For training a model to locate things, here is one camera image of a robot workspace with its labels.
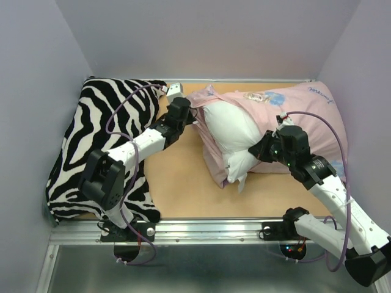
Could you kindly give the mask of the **white pillow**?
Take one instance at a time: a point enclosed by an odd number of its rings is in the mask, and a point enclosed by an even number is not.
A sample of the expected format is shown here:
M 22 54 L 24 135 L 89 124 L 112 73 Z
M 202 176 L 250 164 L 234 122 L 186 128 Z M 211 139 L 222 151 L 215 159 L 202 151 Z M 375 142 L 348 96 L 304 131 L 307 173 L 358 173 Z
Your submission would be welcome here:
M 242 108 L 225 101 L 202 107 L 209 133 L 222 154 L 227 181 L 234 183 L 257 164 L 248 152 L 262 138 L 257 124 Z

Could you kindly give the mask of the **pink printed pillowcase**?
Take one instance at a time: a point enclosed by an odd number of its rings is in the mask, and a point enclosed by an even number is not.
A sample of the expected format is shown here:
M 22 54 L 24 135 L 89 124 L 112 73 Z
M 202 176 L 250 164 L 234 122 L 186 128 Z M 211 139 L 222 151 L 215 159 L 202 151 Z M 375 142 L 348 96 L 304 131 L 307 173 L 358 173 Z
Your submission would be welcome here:
M 195 128 L 203 142 L 203 158 L 214 182 L 221 188 L 230 184 L 223 166 L 222 154 L 205 123 L 203 106 L 225 101 L 244 109 L 257 124 L 262 136 L 267 130 L 276 130 L 276 116 L 292 112 L 292 121 L 309 137 L 312 153 L 325 157 L 338 176 L 345 180 L 341 152 L 348 151 L 348 140 L 340 111 L 329 89 L 322 82 L 304 82 L 292 87 L 264 91 L 219 93 L 212 85 L 188 95 L 192 107 L 199 108 Z M 257 160 L 253 173 L 288 173 L 278 162 Z

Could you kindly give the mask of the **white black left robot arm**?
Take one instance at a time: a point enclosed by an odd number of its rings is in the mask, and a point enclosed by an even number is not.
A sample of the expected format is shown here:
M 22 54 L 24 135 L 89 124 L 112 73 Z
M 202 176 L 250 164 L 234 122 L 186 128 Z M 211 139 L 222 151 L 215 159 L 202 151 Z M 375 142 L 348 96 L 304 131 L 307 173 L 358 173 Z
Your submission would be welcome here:
M 185 127 L 195 121 L 191 103 L 176 97 L 167 112 L 136 138 L 107 151 L 94 150 L 89 155 L 79 181 L 80 192 L 95 202 L 115 225 L 115 234 L 128 241 L 135 236 L 134 215 L 123 204 L 125 175 L 136 175 L 139 163 L 165 150 L 182 135 Z

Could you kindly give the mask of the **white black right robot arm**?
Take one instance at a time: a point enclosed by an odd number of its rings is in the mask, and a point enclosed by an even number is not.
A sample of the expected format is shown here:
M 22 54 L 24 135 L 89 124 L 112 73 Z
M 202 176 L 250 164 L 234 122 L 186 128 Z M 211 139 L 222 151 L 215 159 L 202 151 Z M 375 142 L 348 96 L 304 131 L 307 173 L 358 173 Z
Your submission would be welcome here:
M 266 222 L 259 231 L 265 241 L 306 238 L 328 253 L 343 258 L 350 276 L 369 287 L 390 272 L 390 235 L 377 226 L 354 201 L 331 164 L 311 152 L 307 133 L 298 126 L 268 130 L 248 152 L 262 162 L 278 162 L 288 167 L 300 182 L 331 213 L 344 232 L 327 226 L 308 210 L 290 208 L 281 221 Z

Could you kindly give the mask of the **white inner pillow tag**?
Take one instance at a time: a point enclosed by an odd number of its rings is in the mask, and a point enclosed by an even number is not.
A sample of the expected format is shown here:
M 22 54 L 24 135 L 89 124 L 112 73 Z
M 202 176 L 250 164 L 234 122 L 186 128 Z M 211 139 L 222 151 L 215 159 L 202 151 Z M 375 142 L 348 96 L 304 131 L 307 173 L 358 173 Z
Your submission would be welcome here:
M 245 184 L 247 179 L 247 173 L 243 174 L 238 178 L 239 184 L 238 184 L 238 192 L 241 193 L 244 190 Z

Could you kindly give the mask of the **zebra striped pillow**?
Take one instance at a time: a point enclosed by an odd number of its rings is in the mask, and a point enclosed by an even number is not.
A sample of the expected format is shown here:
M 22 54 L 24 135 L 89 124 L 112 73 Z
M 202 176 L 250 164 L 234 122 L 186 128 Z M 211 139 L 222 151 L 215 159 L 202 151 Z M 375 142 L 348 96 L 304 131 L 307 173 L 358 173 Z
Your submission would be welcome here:
M 78 189 L 93 150 L 107 151 L 137 137 L 153 124 L 164 96 L 162 80 L 87 78 L 45 187 L 45 213 L 53 225 L 83 214 L 108 216 Z

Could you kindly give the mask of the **aluminium rear table rail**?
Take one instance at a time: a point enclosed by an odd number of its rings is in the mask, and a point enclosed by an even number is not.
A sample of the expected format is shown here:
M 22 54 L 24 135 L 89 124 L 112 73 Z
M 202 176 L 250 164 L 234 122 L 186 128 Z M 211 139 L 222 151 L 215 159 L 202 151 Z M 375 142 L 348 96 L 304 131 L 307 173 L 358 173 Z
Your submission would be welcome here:
M 173 83 L 302 83 L 314 82 L 316 79 L 202 79 L 202 78 L 163 78 L 164 81 Z

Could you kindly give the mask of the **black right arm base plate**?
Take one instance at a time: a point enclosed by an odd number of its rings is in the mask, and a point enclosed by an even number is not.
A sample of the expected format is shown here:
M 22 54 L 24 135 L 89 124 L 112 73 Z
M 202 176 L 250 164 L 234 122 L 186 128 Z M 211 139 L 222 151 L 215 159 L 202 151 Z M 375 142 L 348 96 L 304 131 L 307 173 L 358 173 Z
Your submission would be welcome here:
M 314 241 L 319 234 L 298 220 L 281 220 L 261 222 L 257 236 L 264 241 L 298 241 L 302 237 Z

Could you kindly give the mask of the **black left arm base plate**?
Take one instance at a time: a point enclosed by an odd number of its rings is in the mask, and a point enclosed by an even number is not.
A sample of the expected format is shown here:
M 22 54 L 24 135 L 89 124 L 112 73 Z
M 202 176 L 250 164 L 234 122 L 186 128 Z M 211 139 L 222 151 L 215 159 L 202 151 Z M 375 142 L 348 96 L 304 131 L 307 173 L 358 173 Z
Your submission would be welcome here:
M 133 222 L 132 227 L 136 233 L 129 228 L 121 229 L 110 221 L 98 221 L 97 227 L 101 230 L 101 242 L 144 242 L 139 234 L 149 240 L 155 241 L 156 224 L 149 222 Z

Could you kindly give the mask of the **aluminium front mounting rail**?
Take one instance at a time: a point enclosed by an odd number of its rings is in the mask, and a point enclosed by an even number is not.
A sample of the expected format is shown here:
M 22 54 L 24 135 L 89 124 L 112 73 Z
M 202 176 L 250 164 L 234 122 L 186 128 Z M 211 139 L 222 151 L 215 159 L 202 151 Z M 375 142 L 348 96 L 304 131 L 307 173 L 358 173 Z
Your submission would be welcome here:
M 260 243 L 257 230 L 261 222 L 281 221 L 282 219 L 195 219 L 163 220 L 156 224 L 155 245 L 175 244 L 235 244 L 244 242 Z M 342 244 L 346 236 L 349 246 L 372 246 L 378 237 L 373 221 L 363 224 L 352 223 L 350 231 L 332 222 L 324 223 L 310 214 L 297 219 L 301 225 L 310 227 L 319 236 L 314 240 L 319 245 Z M 98 221 L 82 220 L 60 224 L 53 229 L 49 237 L 52 245 L 87 245 L 87 244 L 134 244 L 136 242 L 101 242 L 101 230 Z

